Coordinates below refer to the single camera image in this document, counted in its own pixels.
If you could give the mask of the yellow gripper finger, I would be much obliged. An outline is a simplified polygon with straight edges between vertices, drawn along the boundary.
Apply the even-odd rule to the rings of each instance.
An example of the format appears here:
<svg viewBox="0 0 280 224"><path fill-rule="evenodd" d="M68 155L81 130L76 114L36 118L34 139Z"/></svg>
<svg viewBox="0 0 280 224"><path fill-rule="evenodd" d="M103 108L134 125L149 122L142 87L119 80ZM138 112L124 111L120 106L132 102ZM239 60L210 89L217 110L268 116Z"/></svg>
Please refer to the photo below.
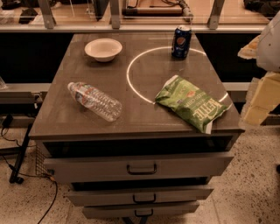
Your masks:
<svg viewBox="0 0 280 224"><path fill-rule="evenodd" d="M280 73L267 72L261 79L253 78L241 111L241 121L245 125L259 126L279 104Z"/></svg>
<svg viewBox="0 0 280 224"><path fill-rule="evenodd" d="M237 53L237 56L245 60L255 59L259 39L260 36L253 38L247 45L240 49L240 51Z"/></svg>

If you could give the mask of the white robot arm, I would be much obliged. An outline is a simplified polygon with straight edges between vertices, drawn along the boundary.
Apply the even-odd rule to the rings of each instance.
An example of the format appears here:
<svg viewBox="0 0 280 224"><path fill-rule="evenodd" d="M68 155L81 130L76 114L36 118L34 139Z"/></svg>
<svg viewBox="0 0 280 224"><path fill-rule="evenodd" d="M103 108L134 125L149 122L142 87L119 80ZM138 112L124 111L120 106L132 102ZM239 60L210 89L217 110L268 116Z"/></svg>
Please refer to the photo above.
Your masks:
<svg viewBox="0 0 280 224"><path fill-rule="evenodd" d="M256 65L266 71L242 115L245 123L260 125L280 104L280 11L237 55L246 60L256 59Z"/></svg>

